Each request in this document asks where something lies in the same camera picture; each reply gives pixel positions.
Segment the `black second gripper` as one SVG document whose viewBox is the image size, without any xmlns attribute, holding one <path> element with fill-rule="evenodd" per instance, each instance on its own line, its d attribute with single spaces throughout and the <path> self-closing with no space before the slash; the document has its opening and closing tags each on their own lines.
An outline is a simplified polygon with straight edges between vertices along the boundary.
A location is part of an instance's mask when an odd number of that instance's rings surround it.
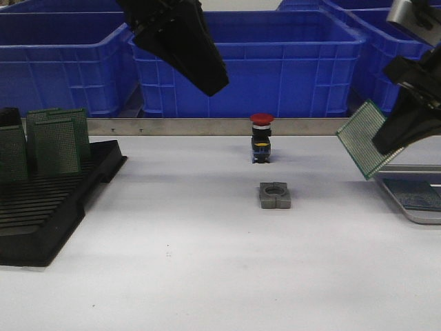
<svg viewBox="0 0 441 331">
<path fill-rule="evenodd" d="M 383 68 L 400 92 L 391 114 L 372 142 L 381 154 L 405 148 L 416 141 L 440 134 L 440 46 L 419 60 L 397 56 Z"/>
</svg>

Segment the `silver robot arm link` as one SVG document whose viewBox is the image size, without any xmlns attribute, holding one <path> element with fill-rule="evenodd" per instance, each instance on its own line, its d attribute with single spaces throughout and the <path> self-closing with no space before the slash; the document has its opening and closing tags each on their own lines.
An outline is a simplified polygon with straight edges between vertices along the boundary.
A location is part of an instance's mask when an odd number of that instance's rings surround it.
<svg viewBox="0 0 441 331">
<path fill-rule="evenodd" d="M 393 1 L 387 22 L 412 39 L 433 47 L 440 44 L 440 8 L 430 1 Z"/>
</svg>

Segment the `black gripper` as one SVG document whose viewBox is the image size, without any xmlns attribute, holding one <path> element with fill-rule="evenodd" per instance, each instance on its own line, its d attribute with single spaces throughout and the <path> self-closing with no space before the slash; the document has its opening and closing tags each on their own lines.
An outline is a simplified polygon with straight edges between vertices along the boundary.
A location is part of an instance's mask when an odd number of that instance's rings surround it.
<svg viewBox="0 0 441 331">
<path fill-rule="evenodd" d="M 200 1 L 117 1 L 134 43 L 191 81 L 211 97 L 229 83 Z"/>
</svg>

